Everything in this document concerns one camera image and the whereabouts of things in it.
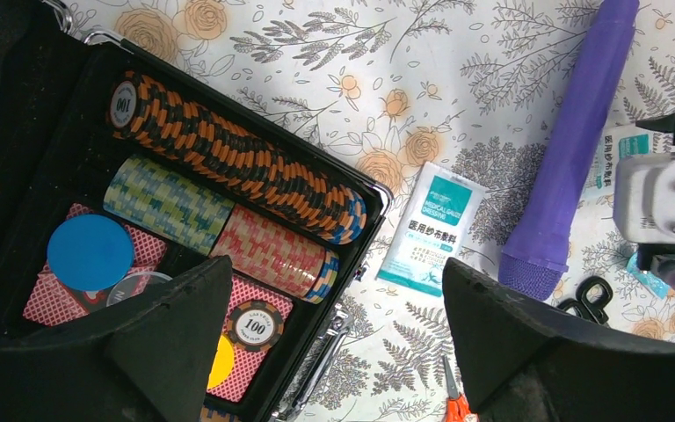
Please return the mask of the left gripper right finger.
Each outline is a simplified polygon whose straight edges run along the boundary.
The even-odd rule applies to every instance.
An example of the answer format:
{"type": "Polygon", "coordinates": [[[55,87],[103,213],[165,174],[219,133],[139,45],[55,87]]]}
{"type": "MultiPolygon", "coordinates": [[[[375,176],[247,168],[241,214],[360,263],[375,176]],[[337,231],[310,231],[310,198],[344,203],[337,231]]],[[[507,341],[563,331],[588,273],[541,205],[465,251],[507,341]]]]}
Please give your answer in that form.
{"type": "Polygon", "coordinates": [[[572,316],[454,258],[442,286],[480,420],[675,421],[675,343],[572,316]]]}

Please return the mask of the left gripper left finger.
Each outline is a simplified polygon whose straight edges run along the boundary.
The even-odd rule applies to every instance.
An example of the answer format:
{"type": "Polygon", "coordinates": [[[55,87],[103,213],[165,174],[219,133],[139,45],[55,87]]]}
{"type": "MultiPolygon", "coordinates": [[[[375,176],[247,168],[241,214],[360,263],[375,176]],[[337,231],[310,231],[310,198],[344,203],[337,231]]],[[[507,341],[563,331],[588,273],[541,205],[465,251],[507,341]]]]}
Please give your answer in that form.
{"type": "Polygon", "coordinates": [[[194,421],[232,291],[222,256],[71,322],[0,338],[0,421],[194,421]]]}

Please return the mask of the gauze dressing packet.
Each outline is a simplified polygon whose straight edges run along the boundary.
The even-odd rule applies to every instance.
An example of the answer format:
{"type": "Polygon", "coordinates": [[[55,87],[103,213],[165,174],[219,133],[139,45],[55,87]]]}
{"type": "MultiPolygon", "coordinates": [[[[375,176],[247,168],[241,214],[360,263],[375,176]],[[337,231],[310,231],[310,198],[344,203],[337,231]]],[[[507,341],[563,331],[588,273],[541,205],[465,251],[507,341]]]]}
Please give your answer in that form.
{"type": "Polygon", "coordinates": [[[461,250],[484,194],[483,186],[425,163],[377,278],[441,297],[446,261],[461,250]]]}
{"type": "Polygon", "coordinates": [[[618,162],[626,156],[649,154],[651,143],[650,133],[639,127],[605,128],[599,138],[581,199],[593,200],[613,194],[618,162]]]}

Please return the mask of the teal packet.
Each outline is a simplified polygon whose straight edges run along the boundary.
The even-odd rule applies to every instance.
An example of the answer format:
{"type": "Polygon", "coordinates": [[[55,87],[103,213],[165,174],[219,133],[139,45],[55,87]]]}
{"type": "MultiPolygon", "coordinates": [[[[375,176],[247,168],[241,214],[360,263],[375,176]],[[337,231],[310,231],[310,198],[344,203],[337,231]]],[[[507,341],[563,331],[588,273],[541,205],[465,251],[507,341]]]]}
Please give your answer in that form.
{"type": "Polygon", "coordinates": [[[670,293],[670,286],[649,271],[643,271],[638,268],[638,254],[635,252],[628,260],[626,270],[644,287],[646,287],[656,298],[665,299],[670,293]]]}

